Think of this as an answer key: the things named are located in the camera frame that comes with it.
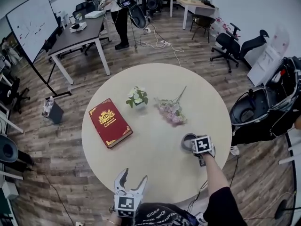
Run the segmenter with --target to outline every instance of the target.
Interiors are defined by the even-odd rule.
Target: white tabletop
[[[144,87],[149,103],[138,112],[125,103],[134,86]],[[154,97],[181,100],[188,119],[173,127],[155,107]],[[90,119],[88,111],[111,98],[133,134],[107,149]],[[114,192],[114,180],[129,168],[126,189],[137,188],[148,175],[144,202],[177,203],[196,195],[207,180],[206,168],[184,151],[180,144],[187,133],[208,134],[216,147],[216,161],[222,168],[229,155],[231,123],[229,113],[217,91],[196,73],[168,64],[131,67],[107,80],[92,97],[82,124],[82,143],[87,161],[97,178]]]

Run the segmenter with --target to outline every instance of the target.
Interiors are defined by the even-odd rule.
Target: gold emblem
[[[115,113],[111,110],[107,111],[103,111],[100,116],[99,116],[99,123],[102,125],[104,123],[106,123],[107,121],[109,121],[113,116],[115,115]]]
[[[127,129],[126,129],[126,131],[125,132],[123,132],[123,136],[126,134],[126,133],[128,133],[129,131],[130,131],[131,129],[130,129],[130,127],[129,126],[127,126]]]
[[[106,99],[105,101],[102,102],[102,104],[107,103],[107,102],[111,102],[110,99]]]
[[[90,115],[92,115],[92,113],[96,110],[96,107],[93,108],[91,111],[89,111]]]
[[[112,140],[112,141],[106,141],[107,145],[111,145],[112,143],[114,143],[116,140]]]

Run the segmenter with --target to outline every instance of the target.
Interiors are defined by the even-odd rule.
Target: white wall
[[[290,45],[285,56],[301,57],[301,0],[213,0],[220,9],[221,18],[241,29],[239,43],[259,36],[264,29],[272,37],[277,24],[283,24],[290,34]],[[247,61],[252,64],[258,57],[249,53]]]

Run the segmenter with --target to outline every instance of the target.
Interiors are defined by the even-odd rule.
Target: rectangular desk
[[[185,7],[184,19],[183,19],[183,29],[186,29],[187,13],[188,13],[189,6],[211,9],[211,10],[215,11],[215,8],[205,5],[200,0],[176,0],[176,1],[181,3]],[[173,16],[173,0],[170,0],[170,17],[172,17],[172,16]]]
[[[78,48],[85,44],[95,43],[99,56],[101,58],[101,61],[103,63],[105,72],[107,75],[110,75],[110,70],[107,64],[107,61],[105,59],[105,56],[103,54],[103,49],[99,41],[99,33],[102,27],[103,22],[105,22],[105,26],[108,32],[109,40],[111,41],[111,34],[109,30],[109,26],[107,23],[107,19],[104,21],[104,16],[100,16],[95,19],[85,19],[87,26],[84,30],[78,31],[78,32],[70,32],[69,28],[72,26],[72,24],[69,24],[66,28],[66,30],[63,30],[62,34],[58,37],[57,41],[55,42],[54,46],[49,52],[49,55],[52,57],[53,61],[57,65],[57,67],[60,69],[62,74],[65,76],[67,81],[70,84],[73,84],[74,81],[70,77],[70,75],[67,73],[63,65],[61,64],[60,60],[58,59],[57,55],[66,52],[70,49]]]

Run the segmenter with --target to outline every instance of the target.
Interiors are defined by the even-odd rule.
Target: small box
[[[102,11],[93,11],[85,15],[85,18],[98,18],[103,14]]]
[[[2,186],[2,190],[5,198],[9,200],[15,199],[17,196],[19,196],[16,185],[14,183],[5,181]]]
[[[77,31],[82,31],[85,29],[85,27],[87,26],[87,23],[86,22],[83,22],[83,23],[79,23],[79,28],[77,29],[74,29],[72,27],[70,27],[70,32],[77,32]]]
[[[209,136],[192,139],[191,146],[194,154],[201,154],[212,150],[211,139]]]

